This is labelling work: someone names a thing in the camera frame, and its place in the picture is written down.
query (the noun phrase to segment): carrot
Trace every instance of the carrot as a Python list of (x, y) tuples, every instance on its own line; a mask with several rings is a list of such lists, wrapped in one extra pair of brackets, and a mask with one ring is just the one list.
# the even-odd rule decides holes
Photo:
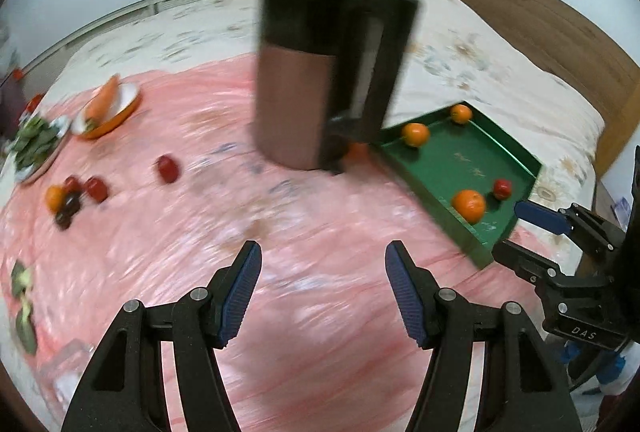
[(98, 94), (89, 102), (84, 110), (84, 126), (85, 132), (91, 132), (98, 128), (105, 121), (105, 117), (109, 113), (109, 109), (116, 99), (118, 93), (118, 85), (120, 84), (120, 75), (114, 74), (109, 78), (107, 83), (100, 87)]

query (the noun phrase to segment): wooden headboard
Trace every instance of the wooden headboard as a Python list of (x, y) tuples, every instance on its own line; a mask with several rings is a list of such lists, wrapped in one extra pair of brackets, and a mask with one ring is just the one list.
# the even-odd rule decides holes
[(462, 0), (539, 68), (564, 79), (606, 123), (594, 168), (611, 166), (640, 122), (640, 67), (561, 0)]

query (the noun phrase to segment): tomato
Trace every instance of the tomato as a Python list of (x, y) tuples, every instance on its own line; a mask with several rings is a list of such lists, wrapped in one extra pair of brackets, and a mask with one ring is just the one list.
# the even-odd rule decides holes
[(51, 213), (57, 213), (65, 202), (65, 190), (58, 185), (50, 186), (44, 194), (44, 202)]
[(62, 203), (60, 211), (69, 216), (74, 216), (78, 211), (80, 211), (80, 208), (82, 208), (80, 192), (70, 192), (65, 196), (65, 202)]
[(453, 107), (451, 107), (451, 119), (453, 120), (454, 123), (458, 123), (458, 125), (466, 125), (466, 123), (469, 123), (469, 121), (471, 121), (471, 118), (473, 118), (474, 114), (473, 112), (471, 112), (471, 109), (466, 106), (466, 105), (462, 105), (462, 104), (457, 104), (457, 105), (453, 105)]
[(65, 231), (66, 229), (69, 229), (69, 226), (71, 226), (71, 215), (64, 211), (59, 211), (56, 213), (55, 221), (60, 230)]
[(82, 192), (82, 185), (76, 176), (68, 176), (62, 187), (65, 189), (65, 193)]
[(35, 96), (33, 96), (31, 100), (27, 103), (27, 108), (25, 108), (25, 110), (29, 114), (33, 114), (34, 112), (36, 112), (36, 108), (38, 108), (38, 105), (40, 104), (40, 101), (42, 101), (43, 97), (44, 97), (44, 94), (36, 94)]
[(98, 204), (109, 196), (109, 189), (100, 177), (89, 177), (84, 184), (84, 191)]
[(421, 147), (430, 136), (429, 129), (422, 123), (407, 123), (402, 127), (402, 139), (410, 147)]
[(494, 182), (494, 197), (498, 199), (498, 201), (504, 201), (511, 197), (511, 181), (507, 181), (507, 179), (496, 179)]
[(476, 190), (460, 190), (451, 200), (451, 206), (469, 224), (480, 222), (486, 210), (484, 197)]
[(171, 156), (160, 156), (156, 161), (156, 168), (160, 178), (166, 183), (173, 183), (180, 177), (180, 167)]

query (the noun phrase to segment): red fruit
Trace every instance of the red fruit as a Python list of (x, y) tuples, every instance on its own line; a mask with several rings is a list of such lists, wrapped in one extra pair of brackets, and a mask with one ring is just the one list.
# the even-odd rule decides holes
[(84, 191), (96, 203), (103, 202), (109, 196), (109, 189), (100, 177), (90, 177), (84, 184)]
[(36, 112), (36, 108), (38, 108), (38, 105), (42, 101), (43, 97), (44, 97), (44, 94), (36, 94), (35, 96), (33, 96), (31, 100), (27, 103), (27, 108), (25, 108), (25, 110), (29, 114), (33, 114), (34, 112)]
[(65, 193), (82, 192), (82, 185), (76, 176), (68, 176), (62, 184)]
[(494, 197), (498, 201), (504, 201), (511, 197), (511, 181), (507, 179), (496, 179), (494, 182)]
[(173, 183), (180, 177), (180, 167), (171, 156), (160, 156), (156, 161), (156, 167), (160, 178), (166, 183)]

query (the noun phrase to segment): blue gripper pad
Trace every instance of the blue gripper pad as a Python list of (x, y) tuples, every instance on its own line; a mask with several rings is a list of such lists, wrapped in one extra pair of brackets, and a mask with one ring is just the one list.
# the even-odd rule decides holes
[(405, 264), (394, 243), (390, 243), (385, 252), (386, 276), (396, 297), (407, 334), (416, 341), (418, 347), (423, 347), (429, 338), (424, 328), (424, 307), (411, 280), (408, 267), (415, 266)]
[(531, 201), (520, 201), (513, 207), (513, 212), (519, 219), (556, 235), (568, 235), (571, 232), (571, 225), (566, 217), (546, 206)]
[(261, 269), (262, 252), (260, 246), (254, 243), (222, 305), (222, 325), (218, 332), (218, 339), (222, 347), (225, 347), (229, 340), (238, 336), (240, 324), (249, 305), (249, 300), (254, 294)]

